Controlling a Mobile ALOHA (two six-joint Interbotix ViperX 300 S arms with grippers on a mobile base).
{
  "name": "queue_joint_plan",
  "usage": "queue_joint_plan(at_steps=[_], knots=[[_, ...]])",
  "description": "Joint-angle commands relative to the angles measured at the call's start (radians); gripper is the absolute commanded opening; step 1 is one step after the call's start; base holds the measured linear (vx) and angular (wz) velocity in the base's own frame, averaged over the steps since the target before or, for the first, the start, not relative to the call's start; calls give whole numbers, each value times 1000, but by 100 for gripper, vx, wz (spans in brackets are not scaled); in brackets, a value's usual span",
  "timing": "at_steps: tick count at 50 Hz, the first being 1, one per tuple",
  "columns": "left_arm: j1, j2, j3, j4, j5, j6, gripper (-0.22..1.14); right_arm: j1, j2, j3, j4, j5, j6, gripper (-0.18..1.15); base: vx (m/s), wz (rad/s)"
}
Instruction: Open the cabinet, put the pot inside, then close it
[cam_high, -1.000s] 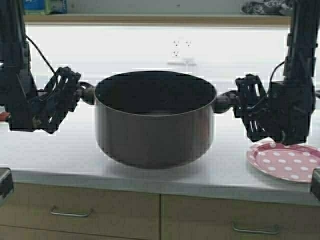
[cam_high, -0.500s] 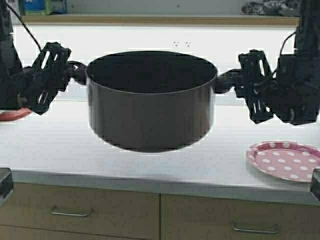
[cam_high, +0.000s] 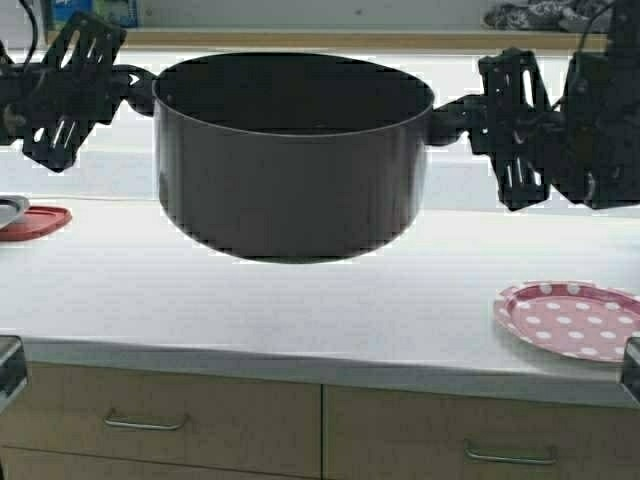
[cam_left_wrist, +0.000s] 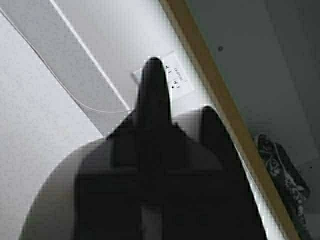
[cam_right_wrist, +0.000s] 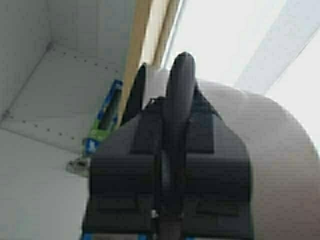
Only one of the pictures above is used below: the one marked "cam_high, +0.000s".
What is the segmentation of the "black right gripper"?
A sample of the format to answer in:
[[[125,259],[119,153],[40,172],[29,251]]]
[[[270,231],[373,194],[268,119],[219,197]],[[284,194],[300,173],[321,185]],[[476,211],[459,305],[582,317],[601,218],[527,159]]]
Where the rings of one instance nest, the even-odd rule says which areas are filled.
[[[478,62],[490,125],[532,125],[553,109],[535,54],[508,48]],[[573,204],[592,210],[639,204],[639,57],[575,54],[561,113],[565,144],[552,184]],[[510,128],[469,133],[472,153],[486,155],[498,200],[518,211],[546,201],[550,186],[527,158],[527,144]]]

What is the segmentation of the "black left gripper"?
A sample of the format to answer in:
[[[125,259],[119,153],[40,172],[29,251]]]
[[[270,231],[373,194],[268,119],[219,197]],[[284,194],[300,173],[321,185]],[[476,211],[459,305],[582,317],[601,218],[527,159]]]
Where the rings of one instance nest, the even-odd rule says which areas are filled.
[[[23,140],[22,153],[61,173],[96,124],[110,125],[122,99],[110,95],[115,58],[127,31],[76,11],[37,64],[1,60],[1,145]],[[98,100],[53,102],[53,95],[91,93]]]

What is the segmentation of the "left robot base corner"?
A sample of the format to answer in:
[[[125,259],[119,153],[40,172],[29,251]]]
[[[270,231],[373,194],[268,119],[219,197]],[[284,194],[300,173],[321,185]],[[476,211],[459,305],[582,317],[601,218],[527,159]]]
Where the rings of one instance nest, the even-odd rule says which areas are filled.
[[[28,383],[24,345],[20,337],[1,336],[1,412],[20,395]]]

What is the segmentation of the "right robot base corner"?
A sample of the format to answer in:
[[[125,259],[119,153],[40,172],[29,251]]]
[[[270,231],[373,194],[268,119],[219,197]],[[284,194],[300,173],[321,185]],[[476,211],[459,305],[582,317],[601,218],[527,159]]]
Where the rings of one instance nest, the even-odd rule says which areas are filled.
[[[639,338],[631,337],[627,340],[623,356],[621,384],[633,397],[640,402],[640,352]]]

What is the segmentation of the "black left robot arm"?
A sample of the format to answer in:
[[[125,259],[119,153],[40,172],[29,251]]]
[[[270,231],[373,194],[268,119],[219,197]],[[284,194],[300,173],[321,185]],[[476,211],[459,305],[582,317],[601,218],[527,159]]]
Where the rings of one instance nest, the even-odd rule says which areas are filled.
[[[122,104],[150,117],[165,175],[228,177],[370,173],[415,160],[429,146],[470,138],[493,161],[552,144],[564,115],[541,84],[524,98],[534,55],[481,60],[481,92],[437,104],[409,72],[339,55],[246,51],[205,55],[153,73],[116,57],[125,31],[77,11],[45,55],[1,56],[1,141],[60,174]]]

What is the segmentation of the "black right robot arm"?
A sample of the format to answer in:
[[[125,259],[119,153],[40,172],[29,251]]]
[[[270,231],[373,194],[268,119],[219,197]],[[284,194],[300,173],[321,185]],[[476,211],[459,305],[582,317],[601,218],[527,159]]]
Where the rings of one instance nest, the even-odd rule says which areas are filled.
[[[639,4],[615,1],[607,46],[578,48],[551,104],[530,51],[479,62],[483,122],[470,137],[487,155],[499,201],[511,211],[552,190],[592,210],[639,202]]]

